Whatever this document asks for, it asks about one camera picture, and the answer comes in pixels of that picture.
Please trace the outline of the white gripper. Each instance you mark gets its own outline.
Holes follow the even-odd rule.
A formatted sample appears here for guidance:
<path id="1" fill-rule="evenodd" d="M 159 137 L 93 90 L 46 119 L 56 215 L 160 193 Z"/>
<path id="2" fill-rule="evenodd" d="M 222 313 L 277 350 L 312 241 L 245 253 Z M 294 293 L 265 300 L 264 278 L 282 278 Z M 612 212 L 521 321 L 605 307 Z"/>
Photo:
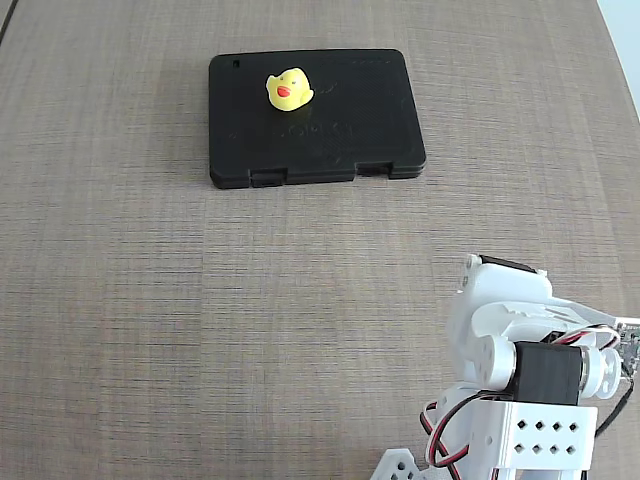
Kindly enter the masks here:
<path id="1" fill-rule="evenodd" d="M 462 286 L 455 294 L 457 345 L 484 335 L 538 341 L 552 332 L 616 324 L 612 315 L 554 297 L 544 270 L 486 255 L 466 256 Z"/>

